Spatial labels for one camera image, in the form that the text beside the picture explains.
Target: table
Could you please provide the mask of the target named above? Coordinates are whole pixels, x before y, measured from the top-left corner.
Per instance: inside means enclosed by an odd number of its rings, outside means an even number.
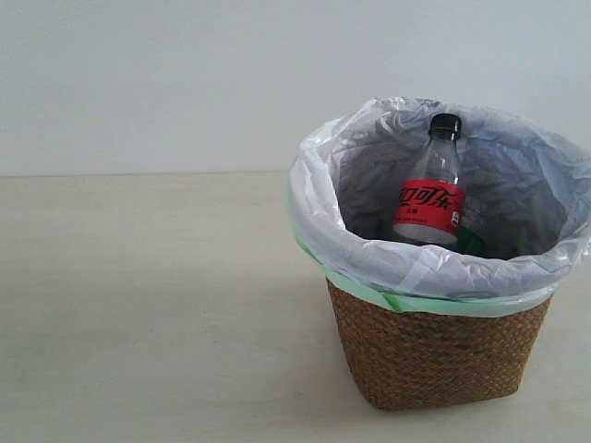
[[[285,173],[0,180],[0,441],[591,441],[591,268],[513,396],[372,409]]]

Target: bottle cap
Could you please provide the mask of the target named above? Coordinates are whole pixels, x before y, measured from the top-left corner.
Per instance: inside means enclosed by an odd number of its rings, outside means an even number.
[[[456,114],[437,114],[431,119],[430,136],[456,140],[462,131],[462,119]]]

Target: white plastic bag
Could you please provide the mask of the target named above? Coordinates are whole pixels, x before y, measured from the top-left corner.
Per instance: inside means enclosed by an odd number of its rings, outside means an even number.
[[[391,228],[438,113],[462,117],[466,193],[492,214],[485,240],[498,258],[366,239]],[[337,286],[393,310],[473,317],[554,293],[589,245],[590,198],[591,158],[565,138],[501,111],[406,98],[367,102],[308,136],[288,186],[295,237]]]

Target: white wall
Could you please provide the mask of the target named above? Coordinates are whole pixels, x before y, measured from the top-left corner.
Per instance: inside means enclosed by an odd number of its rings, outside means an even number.
[[[374,96],[480,103],[591,147],[591,2],[0,2],[0,174],[287,169]]]

